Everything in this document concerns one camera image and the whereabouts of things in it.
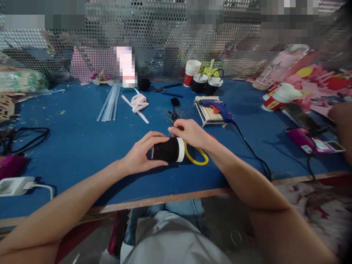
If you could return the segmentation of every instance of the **black paper cup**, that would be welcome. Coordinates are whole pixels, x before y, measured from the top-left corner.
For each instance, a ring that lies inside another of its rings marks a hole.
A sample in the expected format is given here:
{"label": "black paper cup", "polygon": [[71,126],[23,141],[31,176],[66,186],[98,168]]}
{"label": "black paper cup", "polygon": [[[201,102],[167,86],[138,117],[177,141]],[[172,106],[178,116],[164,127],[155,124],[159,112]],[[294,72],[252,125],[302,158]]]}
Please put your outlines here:
{"label": "black paper cup", "polygon": [[205,96],[213,96],[217,89],[224,83],[222,78],[219,77],[212,77],[206,82],[204,95]]}
{"label": "black paper cup", "polygon": [[208,80],[208,76],[201,73],[197,73],[193,76],[193,82],[191,86],[191,91],[195,94],[201,94],[204,92],[205,83]]}

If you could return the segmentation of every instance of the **hand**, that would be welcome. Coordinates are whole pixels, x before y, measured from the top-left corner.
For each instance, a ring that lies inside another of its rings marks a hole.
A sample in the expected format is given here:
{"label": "hand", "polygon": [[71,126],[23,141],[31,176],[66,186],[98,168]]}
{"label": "hand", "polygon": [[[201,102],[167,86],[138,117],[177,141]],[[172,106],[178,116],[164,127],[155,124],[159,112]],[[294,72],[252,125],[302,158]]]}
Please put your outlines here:
{"label": "hand", "polygon": [[140,141],[136,142],[127,155],[120,160],[126,174],[131,175],[139,172],[145,172],[152,168],[169,165],[162,160],[147,159],[147,152],[155,144],[168,141],[170,138],[160,132],[150,131]]}
{"label": "hand", "polygon": [[182,138],[187,144],[200,149],[204,149],[213,140],[193,119],[177,119],[168,130],[172,136]]}

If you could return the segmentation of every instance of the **blue tabletop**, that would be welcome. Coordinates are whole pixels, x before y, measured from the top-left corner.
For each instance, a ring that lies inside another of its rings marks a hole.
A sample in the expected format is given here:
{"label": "blue tabletop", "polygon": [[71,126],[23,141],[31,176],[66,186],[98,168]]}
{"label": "blue tabletop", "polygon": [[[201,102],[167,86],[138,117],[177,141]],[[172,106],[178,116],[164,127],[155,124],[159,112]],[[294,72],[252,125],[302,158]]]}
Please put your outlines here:
{"label": "blue tabletop", "polygon": [[[155,88],[163,85],[153,84]],[[23,176],[40,177],[42,183],[56,186],[58,194],[122,158],[148,131],[168,135],[167,128],[172,125],[168,118],[168,111],[172,111],[172,97],[168,95],[143,92],[150,103],[143,110],[149,124],[134,114],[121,98],[117,120],[97,122],[109,86],[77,84],[67,87],[65,84],[55,89],[66,89],[66,92],[20,103],[21,117],[15,125],[17,128],[50,128],[50,138],[27,153],[31,162]],[[193,106],[196,95],[190,88],[173,87],[169,88],[169,92],[184,96],[180,98],[181,106],[176,108],[178,115],[193,118],[201,124],[198,111]],[[255,153],[269,165],[273,180],[309,175],[307,156],[284,133],[286,128],[295,127],[294,123],[279,111],[269,113],[262,110],[264,93],[254,89],[250,83],[226,80],[215,95],[227,103],[228,111],[233,114]],[[124,95],[130,100],[135,93],[124,92]],[[232,124],[226,128],[207,126],[205,130],[241,159],[264,172],[262,164],[253,157]],[[191,147],[189,151],[202,161],[199,153],[196,154]],[[316,174],[349,170],[340,154],[322,155],[319,160],[312,159],[311,165]],[[95,205],[227,187],[225,178],[212,161],[206,166],[197,166],[185,159],[180,164],[124,178]],[[49,192],[43,188],[28,195],[0,198],[0,219],[27,216],[48,201]]]}

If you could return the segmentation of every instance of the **glue gun trigger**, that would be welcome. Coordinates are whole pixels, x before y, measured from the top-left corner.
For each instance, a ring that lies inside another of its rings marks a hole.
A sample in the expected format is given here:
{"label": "glue gun trigger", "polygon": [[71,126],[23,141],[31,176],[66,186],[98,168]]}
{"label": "glue gun trigger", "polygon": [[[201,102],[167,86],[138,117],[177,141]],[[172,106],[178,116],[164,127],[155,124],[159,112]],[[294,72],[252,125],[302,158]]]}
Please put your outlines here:
{"label": "glue gun trigger", "polygon": [[216,108],[215,106],[210,106],[212,109],[213,109],[213,113],[214,114],[218,114],[218,113],[221,113],[221,111],[218,109],[218,108]]}

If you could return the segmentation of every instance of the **hot glue gun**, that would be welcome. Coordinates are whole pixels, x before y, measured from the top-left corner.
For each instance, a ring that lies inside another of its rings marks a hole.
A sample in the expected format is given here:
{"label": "hot glue gun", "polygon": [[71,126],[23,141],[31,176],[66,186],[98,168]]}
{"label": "hot glue gun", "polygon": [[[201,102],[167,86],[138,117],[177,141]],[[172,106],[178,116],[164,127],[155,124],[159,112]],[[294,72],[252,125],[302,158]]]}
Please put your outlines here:
{"label": "hot glue gun", "polygon": [[194,103],[197,103],[204,107],[211,107],[214,113],[219,113],[221,115],[224,120],[224,123],[231,123],[233,120],[232,115],[225,108],[226,103],[224,103],[223,101],[214,99],[202,99],[199,101],[195,101]]}

